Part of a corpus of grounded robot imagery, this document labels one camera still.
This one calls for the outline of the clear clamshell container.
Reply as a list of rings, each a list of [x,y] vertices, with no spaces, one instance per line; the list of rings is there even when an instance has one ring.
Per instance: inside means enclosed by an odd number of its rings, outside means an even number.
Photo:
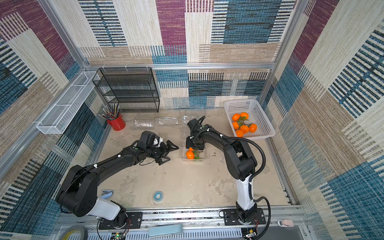
[[[203,150],[193,150],[195,153],[195,159],[189,160],[186,157],[186,152],[189,150],[186,148],[186,138],[190,135],[190,129],[187,125],[183,125],[182,128],[182,141],[181,141],[181,147],[180,147],[180,154],[179,157],[183,161],[192,161],[192,162],[202,162],[205,160],[205,152]]]
[[[134,120],[134,127],[137,129],[152,129],[156,125],[156,120]]]
[[[160,117],[156,119],[157,125],[178,125],[179,118],[178,117]]]
[[[183,120],[183,124],[187,124],[189,121],[193,120],[193,119],[200,119],[202,116],[188,116],[188,115],[184,115],[182,117],[182,120]]]

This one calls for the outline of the orange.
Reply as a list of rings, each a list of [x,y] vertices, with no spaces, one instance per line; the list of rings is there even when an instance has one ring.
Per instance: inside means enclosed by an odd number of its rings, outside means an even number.
[[[240,119],[240,117],[241,117],[241,115],[238,114],[238,113],[236,113],[236,114],[234,114],[234,115],[232,116],[232,121],[233,121],[233,122],[236,122],[236,121],[238,121],[238,120]]]
[[[249,118],[249,114],[248,113],[240,113],[240,117],[242,118],[242,120],[247,120]]]

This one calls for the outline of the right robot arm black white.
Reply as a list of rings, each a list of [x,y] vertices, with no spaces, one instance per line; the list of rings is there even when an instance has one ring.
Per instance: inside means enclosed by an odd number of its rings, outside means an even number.
[[[205,117],[192,119],[187,123],[190,134],[186,140],[186,148],[202,151],[205,144],[210,144],[223,152],[226,166],[237,182],[238,199],[237,214],[240,223],[253,220],[257,213],[257,200],[254,199],[253,179],[266,166],[266,156],[262,148],[255,142],[239,137],[229,137],[204,125]]]

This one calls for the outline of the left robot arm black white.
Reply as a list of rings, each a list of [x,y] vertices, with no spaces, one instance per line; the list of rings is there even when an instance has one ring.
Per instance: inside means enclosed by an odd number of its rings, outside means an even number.
[[[139,140],[106,160],[85,167],[71,167],[58,191],[56,202],[60,208],[77,217],[94,216],[110,228],[126,228],[129,222],[126,208],[98,197],[98,186],[146,158],[152,158],[162,165],[170,160],[168,154],[175,150],[178,150],[178,146],[171,141],[164,142],[155,133],[144,131]]]

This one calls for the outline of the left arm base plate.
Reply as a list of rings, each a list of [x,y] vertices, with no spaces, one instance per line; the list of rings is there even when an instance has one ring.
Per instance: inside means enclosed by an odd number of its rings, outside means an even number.
[[[142,224],[143,212],[127,212],[118,215],[114,220],[101,219],[98,230],[139,229]]]

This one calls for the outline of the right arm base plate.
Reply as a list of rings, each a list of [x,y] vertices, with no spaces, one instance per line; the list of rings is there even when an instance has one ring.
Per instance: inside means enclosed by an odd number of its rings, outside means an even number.
[[[224,209],[220,210],[219,216],[224,219],[226,226],[235,225],[265,225],[267,223],[263,209],[251,208],[243,209]]]

